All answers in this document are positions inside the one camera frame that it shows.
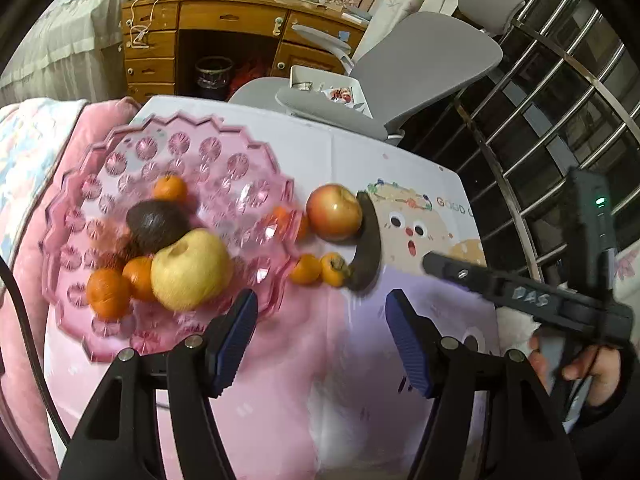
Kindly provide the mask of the person right hand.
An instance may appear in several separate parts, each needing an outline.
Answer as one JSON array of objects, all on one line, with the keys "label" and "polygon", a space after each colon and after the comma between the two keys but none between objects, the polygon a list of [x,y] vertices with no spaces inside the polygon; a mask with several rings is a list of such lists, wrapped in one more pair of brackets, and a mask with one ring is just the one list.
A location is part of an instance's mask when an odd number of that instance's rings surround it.
[{"label": "person right hand", "polygon": [[[529,362],[532,364],[538,378],[547,392],[548,362],[540,352],[538,337],[529,341]],[[590,346],[585,349],[573,362],[562,369],[562,376],[569,382],[582,378],[591,378],[591,386],[586,396],[586,404],[595,408],[607,401],[617,389],[620,382],[620,352],[608,347]]]}]

